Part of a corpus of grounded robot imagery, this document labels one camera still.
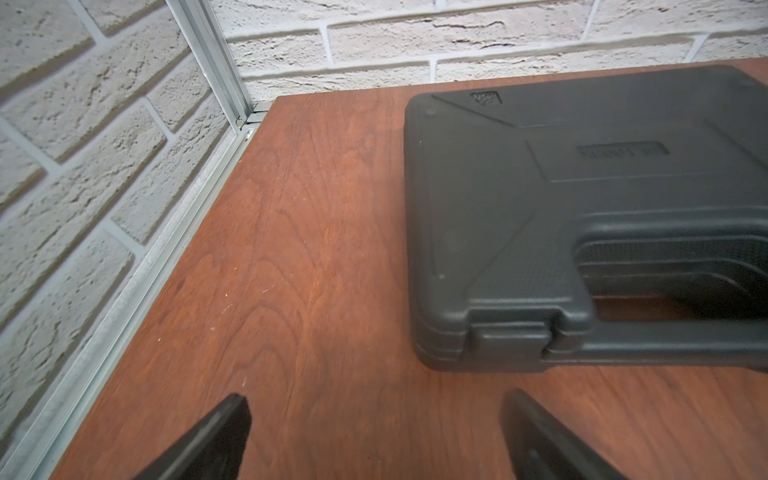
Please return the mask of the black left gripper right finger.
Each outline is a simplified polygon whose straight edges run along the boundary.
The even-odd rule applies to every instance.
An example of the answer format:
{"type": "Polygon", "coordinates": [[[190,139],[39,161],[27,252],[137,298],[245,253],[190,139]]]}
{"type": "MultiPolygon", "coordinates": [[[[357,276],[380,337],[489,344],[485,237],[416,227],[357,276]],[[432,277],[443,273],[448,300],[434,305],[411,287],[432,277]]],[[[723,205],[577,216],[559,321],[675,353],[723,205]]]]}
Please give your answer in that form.
{"type": "Polygon", "coordinates": [[[503,397],[499,421],[518,479],[623,479],[625,476],[526,392],[503,397]]]}

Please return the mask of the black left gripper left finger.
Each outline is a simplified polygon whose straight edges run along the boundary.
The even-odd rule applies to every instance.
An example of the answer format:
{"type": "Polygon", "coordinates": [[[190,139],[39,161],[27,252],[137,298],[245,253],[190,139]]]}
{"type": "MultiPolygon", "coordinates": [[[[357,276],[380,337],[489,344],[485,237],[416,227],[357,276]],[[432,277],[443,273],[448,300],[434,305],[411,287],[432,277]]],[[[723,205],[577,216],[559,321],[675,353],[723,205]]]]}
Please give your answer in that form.
{"type": "Polygon", "coordinates": [[[231,393],[135,479],[237,479],[251,424],[246,397],[231,393]]]}

